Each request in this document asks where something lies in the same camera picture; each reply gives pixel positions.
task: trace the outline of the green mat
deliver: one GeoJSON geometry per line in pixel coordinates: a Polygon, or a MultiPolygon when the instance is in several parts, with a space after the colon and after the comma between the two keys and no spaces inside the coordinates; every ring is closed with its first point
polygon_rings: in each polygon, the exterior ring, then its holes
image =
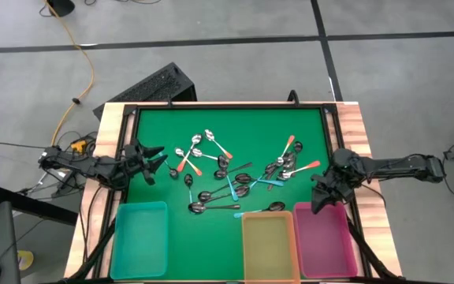
{"type": "MultiPolygon", "coordinates": [[[[240,198],[239,211],[266,208],[271,202],[283,201],[291,211],[297,202],[311,201],[310,181],[312,174],[321,174],[328,166],[326,139],[323,134],[319,110],[142,110],[137,137],[147,147],[165,146],[169,164],[177,167],[180,157],[174,148],[187,151],[192,135],[210,129],[215,139],[233,154],[229,168],[253,162],[253,166],[232,173],[248,173],[258,178],[267,164],[281,153],[290,135],[303,143],[298,155],[297,167],[319,160],[318,168],[299,172],[284,187],[268,191],[267,185],[258,183],[249,195],[240,198]]],[[[203,138],[197,145],[204,154],[220,155],[213,143],[203,138]]],[[[128,202],[164,201],[169,207],[169,266],[165,275],[156,279],[172,280],[237,280],[243,279],[243,238],[241,219],[233,218],[237,210],[210,209],[201,215],[193,215],[187,209],[188,189],[184,184],[187,173],[194,177],[192,194],[203,190],[212,191],[227,184],[217,181],[213,172],[216,161],[192,157],[190,160],[201,169],[198,177],[187,165],[178,180],[169,177],[169,170],[162,165],[155,175],[156,184],[149,186],[143,176],[135,176],[129,188],[128,202]]],[[[228,193],[223,189],[219,193],[228,193]]],[[[212,201],[211,205],[234,204],[226,197],[212,201]]]]}

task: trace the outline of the gray floor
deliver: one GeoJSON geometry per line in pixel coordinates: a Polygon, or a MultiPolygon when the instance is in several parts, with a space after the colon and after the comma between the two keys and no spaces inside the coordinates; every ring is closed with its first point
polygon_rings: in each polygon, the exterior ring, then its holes
{"type": "MultiPolygon", "coordinates": [[[[123,43],[238,36],[316,35],[307,0],[177,1],[146,6],[99,1],[64,18],[78,43],[123,43]]],[[[331,35],[454,31],[454,1],[320,0],[331,35]]],[[[40,1],[0,0],[0,47],[69,44],[40,1]]],[[[330,43],[344,100],[360,101],[375,157],[441,155],[454,143],[454,38],[330,43]]],[[[200,100],[333,99],[318,42],[89,51],[96,82],[64,130],[87,133],[91,109],[169,62],[195,82],[200,100]]],[[[89,80],[77,51],[0,54],[0,141],[46,146],[70,99],[89,80]]],[[[39,150],[0,146],[0,186],[33,185],[39,150]]],[[[454,188],[454,164],[447,165],[454,188]]],[[[382,186],[405,276],[454,282],[454,196],[444,184],[412,180],[382,186]]],[[[36,196],[49,196],[39,192],[36,196]]],[[[77,210],[79,196],[54,200],[77,210]]],[[[15,218],[17,236],[37,219],[15,218]]],[[[57,280],[73,229],[44,222],[19,247],[37,255],[24,283],[57,280]]]]}

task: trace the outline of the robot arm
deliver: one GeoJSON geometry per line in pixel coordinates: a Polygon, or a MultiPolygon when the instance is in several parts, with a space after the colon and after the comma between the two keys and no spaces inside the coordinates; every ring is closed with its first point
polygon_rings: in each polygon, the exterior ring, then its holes
{"type": "Polygon", "coordinates": [[[155,183],[153,174],[166,160],[167,155],[154,160],[149,158],[162,150],[164,147],[146,148],[138,140],[133,140],[124,147],[123,158],[116,160],[109,156],[92,157],[89,154],[79,157],[53,146],[45,148],[38,163],[44,170],[66,168],[99,181],[100,185],[123,190],[128,186],[130,178],[138,173],[143,173],[149,185],[155,183]]]}
{"type": "Polygon", "coordinates": [[[312,211],[317,214],[327,204],[350,201],[362,182],[373,178],[417,178],[420,181],[441,182],[445,177],[441,160],[432,155],[414,154],[402,159],[371,159],[348,149],[337,149],[323,174],[311,177],[317,181],[312,192],[312,211]]]}

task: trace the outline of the yellow bin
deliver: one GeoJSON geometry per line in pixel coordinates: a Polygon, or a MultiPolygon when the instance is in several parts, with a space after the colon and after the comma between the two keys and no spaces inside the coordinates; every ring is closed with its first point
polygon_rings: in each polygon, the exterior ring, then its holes
{"type": "Polygon", "coordinates": [[[300,283],[291,212],[245,213],[243,251],[246,283],[300,283]]]}

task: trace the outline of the wooden table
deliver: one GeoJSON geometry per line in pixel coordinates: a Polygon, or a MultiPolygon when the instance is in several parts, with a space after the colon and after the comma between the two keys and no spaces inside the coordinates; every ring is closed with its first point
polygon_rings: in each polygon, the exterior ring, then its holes
{"type": "MultiPolygon", "coordinates": [[[[235,104],[282,104],[292,102],[235,102],[235,104]]],[[[301,102],[304,103],[331,103],[331,102],[301,102]]],[[[139,103],[140,105],[166,105],[167,103],[152,102],[139,103]]],[[[179,104],[223,104],[223,102],[176,102],[179,104]]],[[[118,137],[121,131],[121,122],[123,118],[124,103],[107,103],[102,114],[101,123],[99,125],[99,133],[96,141],[94,155],[115,156],[117,151],[118,137]]],[[[338,116],[340,120],[341,132],[343,134],[344,145],[359,155],[369,156],[370,147],[367,139],[366,130],[363,124],[362,115],[358,103],[336,103],[338,116]]],[[[329,131],[333,149],[337,148],[337,137],[333,125],[333,119],[328,115],[329,131]]],[[[132,132],[132,123],[135,119],[134,114],[128,117],[128,124],[125,133],[125,143],[127,144],[132,132]]],[[[377,181],[370,184],[371,188],[381,191],[377,181]]],[[[88,180],[85,185],[84,196],[81,202],[81,212],[83,216],[87,216],[89,205],[92,202],[92,197],[98,188],[96,181],[88,180]]],[[[393,243],[392,231],[386,215],[386,210],[383,201],[378,195],[365,188],[359,188],[355,191],[359,214],[363,226],[364,237],[369,246],[374,250],[378,258],[385,266],[394,274],[401,275],[399,260],[397,258],[395,245],[393,243]]],[[[91,221],[88,232],[87,251],[90,253],[99,241],[99,235],[102,225],[103,213],[106,207],[108,192],[106,189],[101,189],[94,199],[91,210],[91,221]]],[[[119,204],[120,193],[117,192],[114,202],[111,218],[114,218],[117,206],[119,204]]],[[[359,268],[359,275],[363,275],[362,264],[360,262],[359,250],[352,240],[355,248],[355,258],[359,268]]],[[[112,241],[106,246],[103,258],[100,277],[106,277],[110,267],[112,241]]],[[[82,264],[84,253],[84,239],[82,236],[82,228],[80,219],[76,222],[76,229],[73,235],[71,249],[69,251],[68,263],[65,269],[65,277],[74,274],[82,264]]]]}

